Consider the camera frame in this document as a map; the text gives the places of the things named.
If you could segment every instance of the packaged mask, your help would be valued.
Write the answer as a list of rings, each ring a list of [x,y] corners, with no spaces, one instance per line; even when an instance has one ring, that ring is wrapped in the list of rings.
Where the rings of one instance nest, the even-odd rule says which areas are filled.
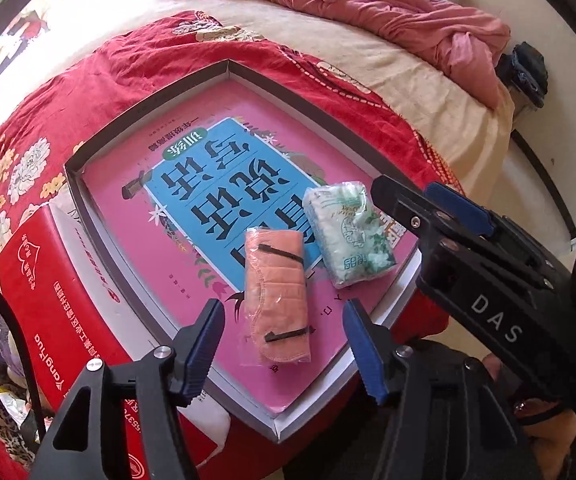
[[[22,424],[30,414],[30,403],[20,399],[14,393],[4,387],[0,387],[0,402],[11,416],[11,418],[17,423],[17,427],[21,430]],[[44,418],[44,424],[46,425],[46,430],[48,430],[52,424],[52,418]],[[34,431],[34,442],[39,444],[39,433],[37,430]]]
[[[303,233],[248,229],[245,249],[244,311],[252,343],[272,362],[309,362]]]
[[[361,182],[307,189],[303,211],[335,288],[373,280],[395,266],[385,226]]]

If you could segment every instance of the beige bed sheet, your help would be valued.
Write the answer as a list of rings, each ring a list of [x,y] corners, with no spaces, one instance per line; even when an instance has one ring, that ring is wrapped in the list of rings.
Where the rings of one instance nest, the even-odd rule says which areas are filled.
[[[223,25],[254,30],[337,66],[376,91],[429,140],[470,198],[488,201],[508,149],[513,113],[501,83],[502,105],[489,110],[396,45],[263,0],[65,0],[46,15],[51,32],[0,77],[0,123],[25,95],[106,39],[182,10],[203,10]]]

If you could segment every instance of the pink book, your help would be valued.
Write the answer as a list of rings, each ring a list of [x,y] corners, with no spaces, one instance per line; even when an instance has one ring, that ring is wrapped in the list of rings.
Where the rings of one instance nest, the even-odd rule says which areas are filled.
[[[169,317],[191,324],[208,299],[224,303],[226,327],[213,365],[271,413],[286,409],[346,343],[344,302],[359,298],[371,311],[417,240],[383,215],[398,265],[377,280],[335,290],[303,213],[303,193],[348,180],[370,187],[372,178],[232,80],[182,102],[94,158],[83,179],[106,228]],[[308,363],[251,366],[242,358],[244,234],[255,226],[303,232],[312,327]]]

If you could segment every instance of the red box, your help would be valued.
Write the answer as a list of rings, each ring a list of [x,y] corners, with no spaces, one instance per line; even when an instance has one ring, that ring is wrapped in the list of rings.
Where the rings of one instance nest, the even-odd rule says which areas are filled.
[[[0,254],[0,285],[21,325],[39,387],[58,410],[86,362],[138,360],[158,343],[101,266],[83,227],[57,206],[39,208]],[[181,410],[195,464],[219,452],[228,413],[202,394]],[[125,405],[132,477],[145,475],[138,407]]]

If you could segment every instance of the bed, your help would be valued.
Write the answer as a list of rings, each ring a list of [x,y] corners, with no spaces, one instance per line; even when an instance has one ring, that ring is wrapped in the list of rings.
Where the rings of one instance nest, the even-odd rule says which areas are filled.
[[[113,11],[100,12],[100,1],[111,2]],[[21,137],[6,138],[10,131],[8,117],[14,114],[17,121],[30,120],[33,114],[41,113],[44,107],[54,113],[54,102],[49,104],[45,100],[37,99],[36,92],[33,93],[37,88],[46,82],[48,83],[42,86],[43,89],[56,86],[59,78],[49,81],[51,78],[62,74],[74,63],[93,53],[106,40],[185,10],[200,10],[206,14],[204,18],[203,14],[196,14],[198,20],[208,20],[208,16],[218,20],[223,25],[222,29],[226,30],[220,32],[220,41],[256,41],[264,37],[297,51],[297,54],[303,52],[320,59],[324,63],[318,64],[320,68],[323,67],[345,84],[354,86],[359,93],[364,90],[368,93],[375,92],[384,105],[401,116],[414,131],[410,139],[415,139],[419,147],[412,156],[414,160],[410,167],[417,164],[420,168],[419,175],[426,175],[430,171],[434,180],[452,184],[476,202],[486,203],[488,200],[508,148],[511,129],[513,105],[501,83],[500,105],[491,110],[439,70],[370,32],[295,12],[263,0],[65,0],[51,9],[46,17],[50,33],[39,38],[32,48],[19,56],[0,77],[0,124],[4,123],[0,128],[0,250],[10,238],[11,231],[42,201],[56,200],[63,208],[72,210],[67,186],[64,185],[63,175],[58,173],[58,170],[81,142],[81,136],[76,132],[63,130],[72,135],[72,138],[68,142],[61,142],[58,151],[53,147],[52,158],[48,159],[48,169],[42,174],[49,156],[46,140],[42,142],[43,133],[35,132],[32,142]],[[179,22],[179,18],[165,21],[170,31],[178,28]],[[183,37],[184,31],[178,30],[177,33]],[[94,55],[78,65],[78,75],[86,74],[82,72],[82,67],[95,59]],[[143,67],[143,59],[139,61],[135,66]],[[93,66],[95,70],[99,70],[100,64]],[[92,71],[87,73],[87,76],[108,77],[114,70],[111,64],[108,65],[108,70],[110,72],[101,75]],[[145,95],[154,90],[149,82],[151,80],[149,74],[134,74],[132,81],[139,87],[135,88],[137,94],[141,92]],[[131,104],[121,102],[120,95],[113,94],[112,87],[109,87],[107,95],[98,90],[99,88],[94,94],[94,104],[105,107],[106,111],[98,118],[91,116],[90,120],[82,122],[92,129],[91,133],[95,128],[103,126],[108,118]],[[68,108],[67,94],[44,95],[50,100],[58,97],[59,110]],[[56,114],[54,121],[55,124],[60,124],[63,118]],[[46,126],[50,125],[50,117],[44,117],[42,124],[48,130],[48,140],[51,140],[50,136],[58,134],[49,131],[50,128]],[[23,148],[11,150],[16,142]],[[375,138],[372,142],[379,142],[379,139]],[[398,157],[397,153],[391,155],[395,160]],[[20,171],[15,173],[20,162],[23,162],[26,168],[31,168],[32,171],[29,171],[34,171],[34,174],[29,176],[21,174]],[[17,179],[20,184],[9,185],[9,178],[11,182]],[[427,182],[428,178],[426,175],[414,180],[421,185]],[[416,318],[411,316],[409,309],[405,310],[399,325],[409,323],[410,326],[415,326],[414,333],[423,332],[423,335],[441,330],[445,326],[444,316],[438,316],[430,307],[428,311],[423,311],[422,306],[419,308]],[[425,314],[427,319],[420,322],[420,318]],[[402,338],[411,335],[413,334],[405,330],[401,333]],[[324,414],[322,417],[330,418],[331,415]],[[225,451],[206,466],[203,473],[206,476],[214,475],[218,478],[220,472],[223,472],[223,469],[219,469],[220,464],[223,467],[228,464],[228,460],[235,460],[238,453],[237,460],[242,460],[241,441],[252,438],[250,430],[234,426],[230,436],[233,440],[240,441],[239,449],[226,446]],[[297,447],[292,443],[279,451],[271,451],[260,443],[258,448],[253,450],[258,463],[247,469],[245,474],[240,472],[235,477],[261,478],[308,440],[309,437],[305,437]],[[23,478],[23,468],[10,460],[6,461],[5,453],[0,444],[0,474],[4,474],[4,478]]]

